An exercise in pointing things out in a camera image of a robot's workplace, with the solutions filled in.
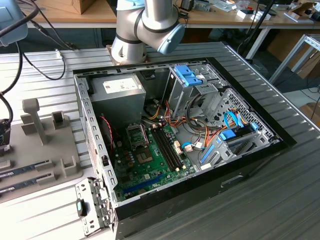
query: side panel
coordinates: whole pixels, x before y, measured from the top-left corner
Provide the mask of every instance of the side panel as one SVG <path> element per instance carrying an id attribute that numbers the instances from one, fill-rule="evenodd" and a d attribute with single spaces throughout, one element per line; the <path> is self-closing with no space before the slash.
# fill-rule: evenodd
<path id="1" fill-rule="evenodd" d="M 240 168 L 237 171 L 171 198 L 170 200 L 155 205 L 136 215 L 120 220 L 118 222 L 115 239 L 120 240 L 127 238 L 147 227 L 170 218 L 185 209 L 228 190 L 239 181 L 248 177 L 249 173 L 256 169 L 263 161 L 265 160 L 256 161 L 246 167 Z"/>

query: yellow wire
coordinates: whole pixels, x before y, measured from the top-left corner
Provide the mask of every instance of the yellow wire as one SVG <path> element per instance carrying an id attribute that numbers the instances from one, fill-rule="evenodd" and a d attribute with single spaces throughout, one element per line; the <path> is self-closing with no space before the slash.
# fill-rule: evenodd
<path id="1" fill-rule="evenodd" d="M 158 108 L 157 108 L 157 110 L 156 110 L 155 114 L 154 114 L 153 116 L 149 117 L 149 119 L 150 119 L 150 120 L 155 119 L 155 118 L 158 116 L 158 114 L 159 114 L 159 110 L 160 110 L 160 106 L 158 106 Z"/>

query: green motherboard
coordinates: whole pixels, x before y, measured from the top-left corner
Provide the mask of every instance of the green motherboard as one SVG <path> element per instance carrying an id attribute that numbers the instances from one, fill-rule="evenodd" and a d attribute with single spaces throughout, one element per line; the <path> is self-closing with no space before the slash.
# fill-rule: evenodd
<path id="1" fill-rule="evenodd" d="M 169 125 L 161 128 L 168 141 L 168 146 L 175 149 L 176 137 Z M 138 132 L 134 139 L 141 140 Z M 180 167 L 173 169 L 163 154 L 163 146 L 158 146 L 151 128 L 145 129 L 148 146 L 132 150 L 132 138 L 129 140 L 126 130 L 118 132 L 116 150 L 113 151 L 114 171 L 118 180 L 115 193 L 119 202 L 143 194 L 159 186 L 166 185 L 195 172 L 191 161 L 184 153 L 174 156 L 181 162 Z"/>

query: metal bracket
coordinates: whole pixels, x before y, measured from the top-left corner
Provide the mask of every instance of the metal bracket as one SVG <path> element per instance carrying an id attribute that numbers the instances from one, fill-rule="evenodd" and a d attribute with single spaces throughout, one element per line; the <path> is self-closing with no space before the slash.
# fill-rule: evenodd
<path id="1" fill-rule="evenodd" d="M 75 185 L 78 201 L 79 217 L 82 217 L 82 227 L 86 237 L 107 228 L 115 222 L 107 189 L 101 179 L 86 178 Z"/>

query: aluminum extrusion table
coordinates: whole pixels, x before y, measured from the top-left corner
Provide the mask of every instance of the aluminum extrusion table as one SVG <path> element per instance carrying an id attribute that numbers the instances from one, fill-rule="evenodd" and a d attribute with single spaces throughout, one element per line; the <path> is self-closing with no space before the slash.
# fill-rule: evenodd
<path id="1" fill-rule="evenodd" d="M 281 73 L 285 70 L 286 66 L 292 60 L 292 58 L 299 52 L 303 45 L 308 44 L 309 48 L 303 56 L 298 60 L 298 62 L 291 69 L 292 72 L 299 70 L 302 65 L 309 59 L 310 56 L 314 56 L 316 52 L 320 52 L 320 34 L 304 34 L 297 44 L 292 48 L 280 66 L 276 69 L 274 74 L 270 77 L 269 82 L 273 84 Z"/>
<path id="2" fill-rule="evenodd" d="M 63 69 L 53 51 L 27 55 L 50 76 L 58 76 Z M 25 63 L 18 85 L 6 96 L 14 109 L 15 123 L 22 112 L 21 100 L 31 97 L 39 99 L 41 117 L 57 110 L 63 110 L 70 117 L 84 168 L 82 178 L 86 178 L 93 176 L 93 170 L 79 119 L 72 70 L 110 66 L 112 62 L 105 49 L 63 51 L 63 55 L 67 63 L 63 79 L 46 80 Z M 181 44 L 167 56 L 148 48 L 148 55 L 152 61 L 169 61 L 182 56 L 188 59 L 215 57 L 293 136 L 297 145 L 247 181 L 128 239 L 319 239 L 320 130 L 233 49 L 221 42 Z M 17 68 L 17 54 L 0 55 L 3 85 L 10 84 Z M 4 111 L 0 111 L 0 118 L 3 114 Z M 0 204 L 1 237 L 84 239 L 74 190 L 74 184 L 82 178 Z M 113 236 L 106 229 L 91 239 L 112 240 Z"/>

